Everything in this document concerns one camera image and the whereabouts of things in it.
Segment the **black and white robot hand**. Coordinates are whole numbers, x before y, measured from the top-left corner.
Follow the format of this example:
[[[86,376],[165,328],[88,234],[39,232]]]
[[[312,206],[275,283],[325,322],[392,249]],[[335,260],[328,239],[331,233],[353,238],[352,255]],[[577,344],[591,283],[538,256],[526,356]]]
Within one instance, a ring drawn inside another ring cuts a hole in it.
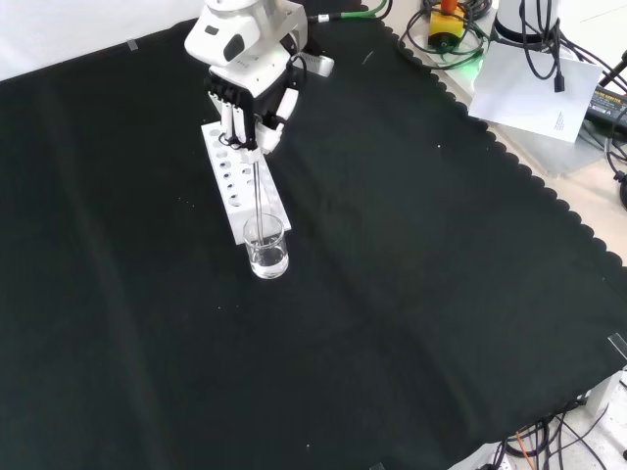
[[[258,58],[209,67],[206,89],[220,115],[218,141],[247,165],[278,146],[299,98],[295,57],[282,46]]]

